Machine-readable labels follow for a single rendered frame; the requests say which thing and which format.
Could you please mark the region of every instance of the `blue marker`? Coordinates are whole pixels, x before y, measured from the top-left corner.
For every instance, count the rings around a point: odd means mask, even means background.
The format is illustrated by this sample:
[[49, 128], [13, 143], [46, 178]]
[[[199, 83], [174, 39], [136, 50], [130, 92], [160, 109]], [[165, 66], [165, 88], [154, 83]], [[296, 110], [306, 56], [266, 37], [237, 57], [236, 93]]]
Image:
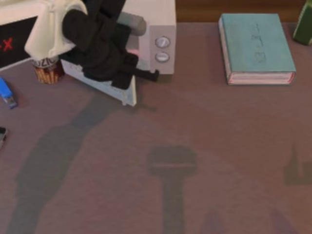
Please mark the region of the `blue marker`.
[[5, 83], [4, 79], [2, 79], [2, 77], [0, 77], [0, 95], [10, 109], [13, 109], [14, 107], [17, 106], [17, 103], [13, 98], [11, 90]]

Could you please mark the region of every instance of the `wooden tabletop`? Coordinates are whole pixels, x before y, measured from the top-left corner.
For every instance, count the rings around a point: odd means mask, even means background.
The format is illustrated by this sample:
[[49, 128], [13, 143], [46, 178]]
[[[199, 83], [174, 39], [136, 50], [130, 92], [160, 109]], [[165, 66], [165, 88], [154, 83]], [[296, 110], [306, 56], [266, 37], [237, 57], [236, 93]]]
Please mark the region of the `wooden tabletop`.
[[217, 24], [180, 23], [176, 72], [124, 107], [2, 72], [0, 234], [311, 234], [312, 48], [290, 86], [228, 86]]

